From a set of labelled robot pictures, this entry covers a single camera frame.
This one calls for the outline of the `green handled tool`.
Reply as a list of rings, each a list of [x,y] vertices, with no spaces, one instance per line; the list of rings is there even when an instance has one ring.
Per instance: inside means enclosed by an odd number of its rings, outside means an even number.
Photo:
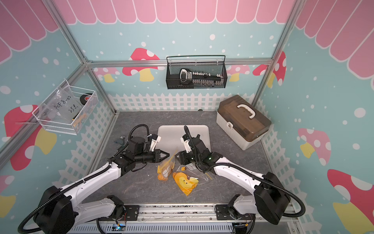
[[[127,138],[125,136],[121,136],[120,138],[115,140],[115,143],[124,146],[127,143]]]

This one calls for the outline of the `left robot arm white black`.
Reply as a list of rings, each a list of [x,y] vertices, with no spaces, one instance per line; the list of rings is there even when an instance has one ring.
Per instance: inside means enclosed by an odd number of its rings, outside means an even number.
[[[135,126],[104,166],[69,185],[48,188],[38,207],[20,223],[18,233],[66,234],[77,225],[102,217],[114,221],[123,219],[128,211],[124,202],[114,195],[96,202],[83,203],[83,200],[128,172],[136,172],[139,163],[146,166],[167,159],[170,154],[156,148],[160,141],[161,137],[151,134],[147,125]]]

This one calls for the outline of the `clear ziploc bag of cookies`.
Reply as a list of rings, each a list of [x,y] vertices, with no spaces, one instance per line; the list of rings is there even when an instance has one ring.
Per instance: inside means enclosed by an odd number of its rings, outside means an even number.
[[[175,168],[175,156],[177,154],[177,150],[172,154],[172,156],[169,156],[167,159],[165,159],[157,168],[157,178],[160,181],[167,181],[168,177],[172,174],[174,168]]]

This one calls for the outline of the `black tape roll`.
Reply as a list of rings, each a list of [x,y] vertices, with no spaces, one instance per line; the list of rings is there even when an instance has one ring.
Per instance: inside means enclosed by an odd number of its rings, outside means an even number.
[[[87,94],[83,94],[81,97],[80,97],[80,103],[82,105],[86,105],[86,103],[88,102],[88,100],[90,99],[90,97],[92,96],[92,93],[87,93]]]

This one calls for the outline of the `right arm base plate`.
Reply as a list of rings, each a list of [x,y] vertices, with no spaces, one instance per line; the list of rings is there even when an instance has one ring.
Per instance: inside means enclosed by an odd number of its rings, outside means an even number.
[[[216,213],[217,220],[252,220],[252,216],[250,214],[240,214],[227,204],[215,205],[214,211]]]

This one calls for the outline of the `white box brown lid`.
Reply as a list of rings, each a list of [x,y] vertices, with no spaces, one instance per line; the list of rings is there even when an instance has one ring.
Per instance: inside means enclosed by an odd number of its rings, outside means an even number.
[[[216,122],[242,150],[259,142],[271,126],[270,119],[239,95],[220,102]]]

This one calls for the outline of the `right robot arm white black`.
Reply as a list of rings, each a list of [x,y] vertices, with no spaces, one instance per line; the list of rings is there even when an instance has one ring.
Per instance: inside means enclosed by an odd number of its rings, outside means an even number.
[[[193,163],[202,173],[212,172],[231,180],[250,192],[249,196],[235,195],[228,204],[233,219],[245,214],[257,215],[277,225],[282,217],[296,218],[306,213],[303,201],[286,190],[278,177],[268,172],[255,173],[238,166],[217,152],[211,152],[197,135],[193,137],[187,126],[181,137],[185,150],[179,152],[182,165]]]

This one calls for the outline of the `socket set in basket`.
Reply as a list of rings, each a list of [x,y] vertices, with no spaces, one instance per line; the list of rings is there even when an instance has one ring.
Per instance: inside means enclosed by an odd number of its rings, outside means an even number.
[[[182,85],[192,87],[224,87],[225,78],[221,74],[212,75],[210,73],[193,72],[189,69],[181,69],[179,82]]]

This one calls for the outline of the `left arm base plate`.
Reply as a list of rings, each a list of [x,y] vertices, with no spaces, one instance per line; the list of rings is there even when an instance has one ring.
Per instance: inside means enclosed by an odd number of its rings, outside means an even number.
[[[137,221],[139,215],[139,205],[119,205],[114,210],[117,221]]]

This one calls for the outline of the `ziploc bag with yellow snack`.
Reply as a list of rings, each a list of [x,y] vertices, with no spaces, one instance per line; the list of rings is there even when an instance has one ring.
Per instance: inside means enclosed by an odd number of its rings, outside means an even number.
[[[180,165],[172,177],[183,194],[189,196],[193,190],[201,185],[213,181],[211,173],[201,172],[193,163]]]

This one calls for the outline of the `labelled clear plastic bag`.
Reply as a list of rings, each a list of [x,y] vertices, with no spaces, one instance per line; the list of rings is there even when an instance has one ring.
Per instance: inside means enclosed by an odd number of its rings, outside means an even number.
[[[43,117],[48,121],[71,124],[82,108],[70,86],[58,87],[44,104]]]

